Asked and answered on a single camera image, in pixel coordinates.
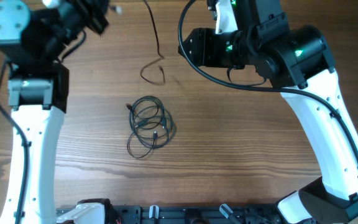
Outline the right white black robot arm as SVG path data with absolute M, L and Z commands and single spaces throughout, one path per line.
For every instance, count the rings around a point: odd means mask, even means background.
M 215 28 L 178 36 L 178 51 L 204 75 L 205 68 L 243 69 L 270 82 L 212 82 L 245 91 L 281 94 L 296 114 L 317 158 L 321 177 L 279 200 L 285 223 L 348 223 L 358 217 L 358 133 L 339 87 L 333 54 L 314 26 L 290 29 L 278 0 L 208 1 Z

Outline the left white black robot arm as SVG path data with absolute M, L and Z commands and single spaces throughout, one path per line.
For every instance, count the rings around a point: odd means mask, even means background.
M 7 80 L 13 142 L 0 223 L 111 223 L 107 199 L 85 200 L 64 215 L 55 209 L 57 142 L 67 112 L 70 72 L 63 61 L 86 29 L 108 26 L 107 1 L 0 1 L 0 77 Z

